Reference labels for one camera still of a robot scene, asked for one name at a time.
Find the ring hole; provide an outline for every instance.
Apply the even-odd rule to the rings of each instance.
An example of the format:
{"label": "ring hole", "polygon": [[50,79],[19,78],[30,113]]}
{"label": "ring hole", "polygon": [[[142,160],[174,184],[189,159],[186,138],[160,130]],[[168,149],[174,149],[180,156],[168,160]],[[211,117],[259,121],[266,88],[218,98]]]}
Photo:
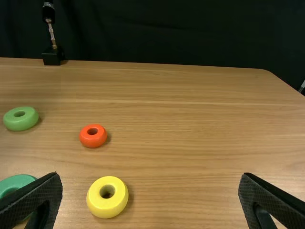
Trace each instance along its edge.
{"label": "ring hole", "polygon": [[115,188],[112,185],[105,185],[100,190],[100,196],[104,199],[111,198],[115,193]]}
{"label": "ring hole", "polygon": [[24,116],[25,115],[25,112],[24,111],[18,111],[14,114],[15,117],[21,117],[21,116]]}
{"label": "ring hole", "polygon": [[89,135],[95,135],[95,134],[97,134],[97,132],[98,132],[98,130],[97,130],[96,128],[90,128],[90,129],[87,131],[87,133],[88,133]]}
{"label": "ring hole", "polygon": [[12,188],[6,190],[6,191],[3,193],[3,197],[10,195],[10,194],[12,194],[13,192],[15,192],[15,191],[17,191],[17,190],[18,190],[18,188],[12,187]]}

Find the yellow ring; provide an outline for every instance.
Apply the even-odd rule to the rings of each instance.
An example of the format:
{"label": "yellow ring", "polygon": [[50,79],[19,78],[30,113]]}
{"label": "yellow ring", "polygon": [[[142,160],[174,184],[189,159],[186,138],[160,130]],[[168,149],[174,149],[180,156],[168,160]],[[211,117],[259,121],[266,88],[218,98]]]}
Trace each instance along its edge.
{"label": "yellow ring", "polygon": [[108,219],[123,211],[128,195],[127,186],[120,179],[111,176],[101,177],[87,192],[87,206],[93,215]]}

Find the black base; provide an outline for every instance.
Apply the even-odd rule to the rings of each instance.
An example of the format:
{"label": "black base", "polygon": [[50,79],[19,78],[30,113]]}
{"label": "black base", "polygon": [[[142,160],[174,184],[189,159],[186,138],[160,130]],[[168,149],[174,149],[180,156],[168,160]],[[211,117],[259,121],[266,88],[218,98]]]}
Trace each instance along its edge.
{"label": "black base", "polygon": [[60,46],[57,49],[49,47],[42,53],[42,59],[44,65],[60,65],[64,60],[63,50]]}

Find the black curtain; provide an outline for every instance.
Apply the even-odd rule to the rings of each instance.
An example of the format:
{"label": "black curtain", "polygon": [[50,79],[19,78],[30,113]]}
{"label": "black curtain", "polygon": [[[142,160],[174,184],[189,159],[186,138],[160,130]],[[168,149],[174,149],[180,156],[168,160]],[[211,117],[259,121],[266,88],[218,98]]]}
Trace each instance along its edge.
{"label": "black curtain", "polygon": [[[0,56],[41,58],[41,0],[0,1]],[[69,60],[262,68],[303,80],[305,0],[55,0]]]}

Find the wood grain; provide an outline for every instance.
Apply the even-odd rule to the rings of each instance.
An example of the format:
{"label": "wood grain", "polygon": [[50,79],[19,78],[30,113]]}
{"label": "wood grain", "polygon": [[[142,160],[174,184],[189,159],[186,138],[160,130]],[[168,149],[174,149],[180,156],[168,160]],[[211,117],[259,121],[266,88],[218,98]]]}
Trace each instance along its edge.
{"label": "wood grain", "polygon": [[[268,71],[0,58],[0,72],[0,115],[33,106],[41,116],[28,131],[0,126],[0,179],[57,171],[56,229],[247,228],[243,172],[305,199],[305,100]],[[78,140],[92,123],[111,136],[97,149]],[[107,175],[130,200],[104,220],[85,197]]]}

